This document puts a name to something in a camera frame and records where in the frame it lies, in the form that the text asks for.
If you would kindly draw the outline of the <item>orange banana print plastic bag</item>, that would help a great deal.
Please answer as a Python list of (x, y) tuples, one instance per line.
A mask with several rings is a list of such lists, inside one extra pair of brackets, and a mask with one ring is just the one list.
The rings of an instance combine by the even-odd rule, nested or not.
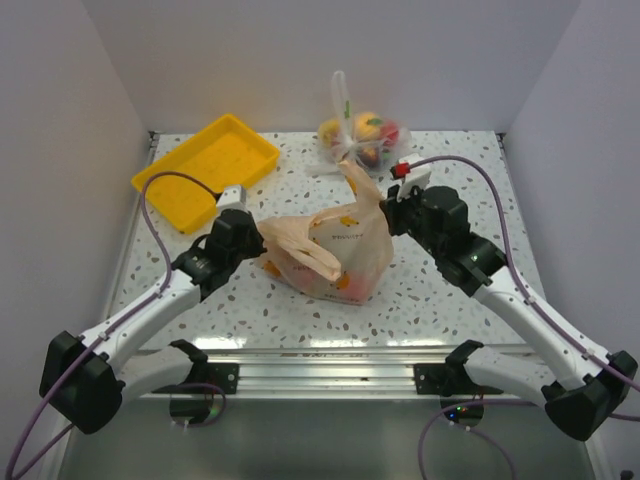
[(354, 201), (314, 215), (258, 222), (266, 252), (257, 264), (310, 297), (362, 305), (390, 265), (394, 248), (379, 189), (356, 163), (342, 161), (339, 169)]

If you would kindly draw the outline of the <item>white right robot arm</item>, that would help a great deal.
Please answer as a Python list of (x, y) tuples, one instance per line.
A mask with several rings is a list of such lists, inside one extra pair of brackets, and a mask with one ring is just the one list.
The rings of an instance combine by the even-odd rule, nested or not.
[(587, 338), (526, 284), (499, 247), (471, 230), (468, 206), (455, 189), (394, 185), (380, 208), (391, 235), (411, 237), (446, 282), (505, 321), (542, 360), (534, 364), (467, 340), (445, 359), (441, 394), (499, 390), (543, 408), (569, 437), (588, 440), (626, 399), (637, 361)]

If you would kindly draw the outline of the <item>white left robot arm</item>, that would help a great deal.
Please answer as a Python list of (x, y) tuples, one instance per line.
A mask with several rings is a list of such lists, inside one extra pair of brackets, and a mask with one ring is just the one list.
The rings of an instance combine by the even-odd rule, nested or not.
[(74, 336), (49, 344), (39, 393), (84, 434), (106, 426), (122, 405), (165, 387), (185, 392), (210, 387), (208, 360), (186, 340), (141, 356), (138, 351), (169, 322), (226, 285), (240, 264), (265, 251), (253, 216), (228, 209), (203, 246), (180, 254), (162, 280), (127, 308)]

